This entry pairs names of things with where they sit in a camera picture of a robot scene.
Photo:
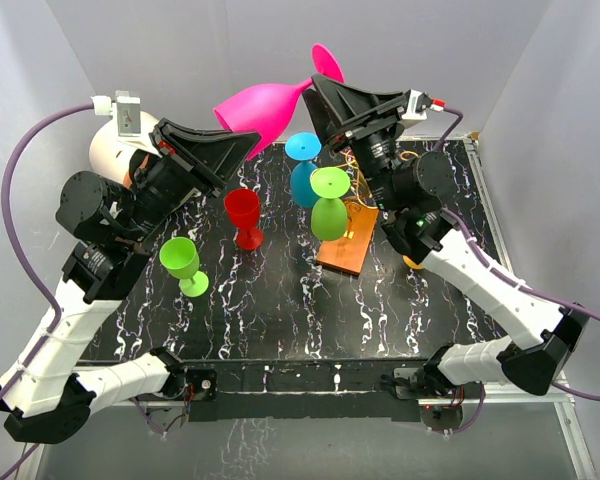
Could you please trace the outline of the blue wine glass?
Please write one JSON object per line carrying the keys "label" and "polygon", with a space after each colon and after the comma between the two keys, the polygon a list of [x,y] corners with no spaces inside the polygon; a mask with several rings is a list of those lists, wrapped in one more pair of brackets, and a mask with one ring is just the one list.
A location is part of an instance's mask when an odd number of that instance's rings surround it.
{"label": "blue wine glass", "polygon": [[322,150],[318,137],[309,132],[292,135],[285,144],[286,155],[296,162],[290,176],[292,200],[302,208],[312,208],[319,196],[310,184],[311,174],[317,169],[314,160]]}

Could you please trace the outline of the pink wine glass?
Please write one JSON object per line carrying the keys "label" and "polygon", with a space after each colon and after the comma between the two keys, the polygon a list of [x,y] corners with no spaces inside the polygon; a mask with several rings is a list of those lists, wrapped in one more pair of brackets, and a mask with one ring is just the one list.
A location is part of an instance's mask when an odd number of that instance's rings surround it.
{"label": "pink wine glass", "polygon": [[312,78],[297,84],[258,84],[234,94],[213,112],[226,130],[257,132],[261,139],[247,156],[252,160],[275,142],[291,122],[301,94],[313,84]]}

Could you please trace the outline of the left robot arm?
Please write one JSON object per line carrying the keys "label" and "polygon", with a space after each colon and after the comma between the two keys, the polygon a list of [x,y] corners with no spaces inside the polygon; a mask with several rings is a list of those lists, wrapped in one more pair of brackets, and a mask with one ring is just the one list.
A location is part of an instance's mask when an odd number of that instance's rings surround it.
{"label": "left robot arm", "polygon": [[163,347],[87,372],[76,364],[142,276],[153,255],[149,238],[194,194],[218,196],[259,139],[253,131],[194,130],[162,119],[145,148],[93,141],[90,151],[105,166],[74,174],[60,195],[56,220],[76,245],[52,306],[0,376],[0,411],[12,439],[58,444],[118,402],[184,392],[185,367]]}

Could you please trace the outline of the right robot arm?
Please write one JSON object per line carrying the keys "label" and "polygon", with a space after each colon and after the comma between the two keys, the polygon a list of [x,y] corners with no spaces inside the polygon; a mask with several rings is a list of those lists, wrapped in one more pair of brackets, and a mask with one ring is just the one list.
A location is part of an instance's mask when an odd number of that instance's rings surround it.
{"label": "right robot arm", "polygon": [[578,304],[546,300],[486,255],[461,219],[444,206],[453,171],[442,145],[405,161],[397,140],[411,121],[441,101],[423,92],[372,93],[323,74],[302,94],[315,132],[332,152],[350,149],[381,224],[401,255],[456,287],[505,331],[469,345],[440,347],[408,377],[387,383],[413,394],[446,397],[468,383],[511,383],[536,396],[547,393],[575,351],[590,316]]}

